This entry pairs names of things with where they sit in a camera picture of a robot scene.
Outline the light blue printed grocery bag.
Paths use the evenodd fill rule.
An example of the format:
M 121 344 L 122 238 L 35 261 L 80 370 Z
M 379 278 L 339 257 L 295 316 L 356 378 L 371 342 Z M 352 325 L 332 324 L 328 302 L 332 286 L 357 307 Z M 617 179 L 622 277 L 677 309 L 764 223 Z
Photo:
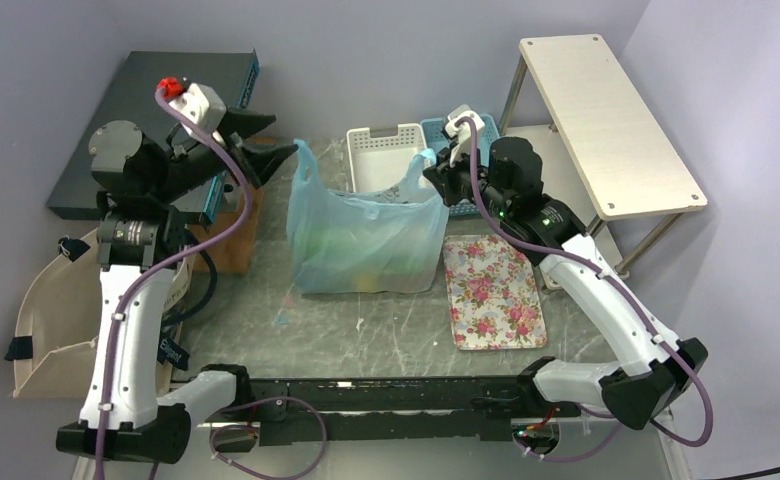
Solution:
M 303 140 L 295 144 L 298 165 L 286 236 L 297 289 L 306 294 L 429 290 L 449 218 L 440 195 L 420 183 L 435 152 L 418 152 L 391 187 L 355 193 L 328 188 L 310 147 Z

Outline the beige canvas tote bag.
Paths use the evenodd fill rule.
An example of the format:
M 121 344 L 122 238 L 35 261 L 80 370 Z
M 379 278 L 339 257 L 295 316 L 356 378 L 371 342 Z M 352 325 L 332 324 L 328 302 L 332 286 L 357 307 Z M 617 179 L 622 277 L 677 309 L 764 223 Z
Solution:
M 83 400 L 91 389 L 103 305 L 97 232 L 62 238 L 58 250 L 18 312 L 6 354 L 14 398 Z

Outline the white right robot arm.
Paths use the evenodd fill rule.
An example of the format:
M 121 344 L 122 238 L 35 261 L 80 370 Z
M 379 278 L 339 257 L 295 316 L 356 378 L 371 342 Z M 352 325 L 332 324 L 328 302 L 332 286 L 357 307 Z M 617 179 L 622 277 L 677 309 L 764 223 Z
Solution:
M 682 339 L 638 301 L 599 252 L 595 239 L 564 202 L 544 191 L 543 161 L 532 144 L 502 137 L 489 147 L 462 152 L 445 147 L 425 178 L 448 206 L 471 201 L 494 232 L 552 278 L 603 335 L 609 363 L 535 362 L 517 388 L 523 411 L 540 415 L 556 402 L 605 409 L 622 425 L 641 430 L 695 387 L 705 424 L 696 444 L 713 431 L 714 408 L 698 377 L 708 357 L 697 338 Z

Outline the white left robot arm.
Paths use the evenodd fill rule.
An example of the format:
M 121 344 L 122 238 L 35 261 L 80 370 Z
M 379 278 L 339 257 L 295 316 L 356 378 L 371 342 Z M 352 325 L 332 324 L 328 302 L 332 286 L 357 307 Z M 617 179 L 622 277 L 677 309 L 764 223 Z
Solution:
M 292 155 L 292 144 L 254 150 L 248 139 L 272 114 L 230 108 L 221 118 L 176 113 L 190 139 L 164 148 L 135 123 L 114 120 L 89 140 L 99 184 L 96 231 L 101 320 L 92 379 L 76 421 L 60 427 L 57 450 L 94 460 L 174 464 L 194 426 L 219 411 L 230 420 L 253 406 L 248 371 L 216 364 L 177 391 L 155 387 L 162 317 L 180 264 L 197 252 L 185 240 L 175 201 L 224 171 L 259 187 Z

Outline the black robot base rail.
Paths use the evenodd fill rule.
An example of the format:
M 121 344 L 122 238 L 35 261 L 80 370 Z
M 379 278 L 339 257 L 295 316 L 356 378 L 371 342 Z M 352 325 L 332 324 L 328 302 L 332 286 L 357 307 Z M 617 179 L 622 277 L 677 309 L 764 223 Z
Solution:
M 520 375 L 254 378 L 255 406 L 214 413 L 210 421 L 251 424 L 262 446 L 296 442 L 473 437 L 508 441 L 517 427 L 578 417 L 551 403 Z

